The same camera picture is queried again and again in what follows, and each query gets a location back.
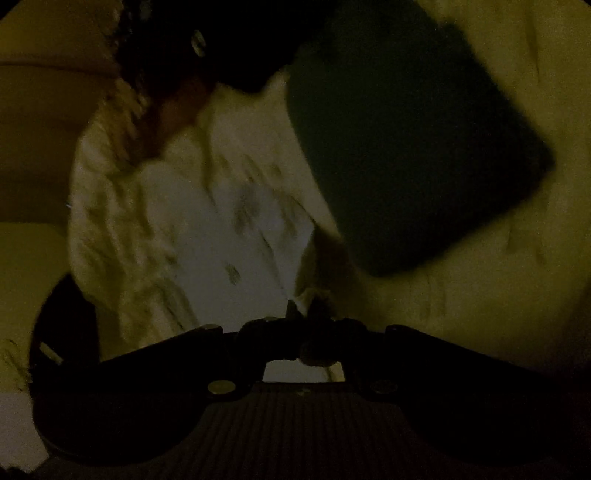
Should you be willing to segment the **small pale blue garment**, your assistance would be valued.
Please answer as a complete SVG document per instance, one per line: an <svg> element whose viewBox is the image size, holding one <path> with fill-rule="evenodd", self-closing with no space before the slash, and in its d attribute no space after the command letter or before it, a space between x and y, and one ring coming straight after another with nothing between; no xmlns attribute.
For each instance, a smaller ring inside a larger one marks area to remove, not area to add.
<svg viewBox="0 0 591 480"><path fill-rule="evenodd" d="M236 332L250 320L308 313L315 286L314 220L266 187L224 186L200 200L178 238L176 285L198 326Z"/></svg>

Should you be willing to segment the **floral patterned cream duvet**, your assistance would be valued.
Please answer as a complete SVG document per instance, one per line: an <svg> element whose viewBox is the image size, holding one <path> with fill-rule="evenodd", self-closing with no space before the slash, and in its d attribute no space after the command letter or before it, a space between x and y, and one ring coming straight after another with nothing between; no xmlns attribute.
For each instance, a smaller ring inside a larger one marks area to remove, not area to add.
<svg viewBox="0 0 591 480"><path fill-rule="evenodd" d="M337 314L409 326L513 361L590 347L590 93L566 81L587 13L551 1L417 2L465 35L551 149L516 210L441 259L388 278L356 264L287 112L287 19L305 1L119 1L105 33L117 77L73 160L70 269L108 360L198 326L176 285L187 216L224 186L290 196L317 225L315 286Z"/></svg>

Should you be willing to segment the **large dark cloth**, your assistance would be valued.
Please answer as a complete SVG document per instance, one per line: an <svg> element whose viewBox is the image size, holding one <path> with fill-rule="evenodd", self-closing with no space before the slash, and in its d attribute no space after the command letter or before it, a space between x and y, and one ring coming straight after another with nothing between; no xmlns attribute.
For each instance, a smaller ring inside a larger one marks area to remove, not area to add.
<svg viewBox="0 0 591 480"><path fill-rule="evenodd" d="M451 22L413 1L305 1L287 112L339 233L379 278L431 264L528 201L551 149Z"/></svg>

